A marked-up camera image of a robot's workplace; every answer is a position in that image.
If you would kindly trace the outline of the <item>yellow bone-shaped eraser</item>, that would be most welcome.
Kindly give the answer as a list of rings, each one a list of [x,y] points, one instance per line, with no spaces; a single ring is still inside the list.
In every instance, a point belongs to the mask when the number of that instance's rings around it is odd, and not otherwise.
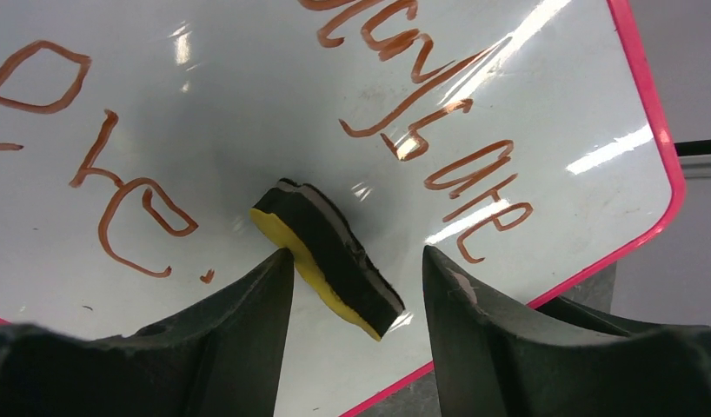
[[[251,221],[293,256],[296,271],[344,321],[381,341],[405,311],[342,211],[310,183],[281,178],[249,210]]]

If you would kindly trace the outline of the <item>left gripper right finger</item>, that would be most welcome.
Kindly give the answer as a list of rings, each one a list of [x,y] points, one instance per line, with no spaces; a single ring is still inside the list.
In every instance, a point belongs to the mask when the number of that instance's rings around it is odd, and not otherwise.
[[[711,327],[534,309],[431,246],[422,283],[445,416],[711,416]]]

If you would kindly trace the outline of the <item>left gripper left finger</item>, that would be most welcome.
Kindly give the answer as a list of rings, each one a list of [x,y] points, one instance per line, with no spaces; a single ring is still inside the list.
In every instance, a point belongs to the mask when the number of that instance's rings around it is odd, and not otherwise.
[[[0,416],[270,416],[293,296],[291,253],[131,336],[0,325]]]

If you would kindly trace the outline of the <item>pink framed whiteboard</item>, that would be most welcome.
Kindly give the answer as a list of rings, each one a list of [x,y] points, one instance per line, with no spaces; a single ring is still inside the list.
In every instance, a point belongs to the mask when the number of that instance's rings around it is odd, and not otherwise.
[[[0,318],[129,334],[272,250],[282,177],[406,310],[295,300],[276,414],[350,416],[431,358],[422,249],[537,306],[658,235],[685,182],[626,1],[0,1]]]

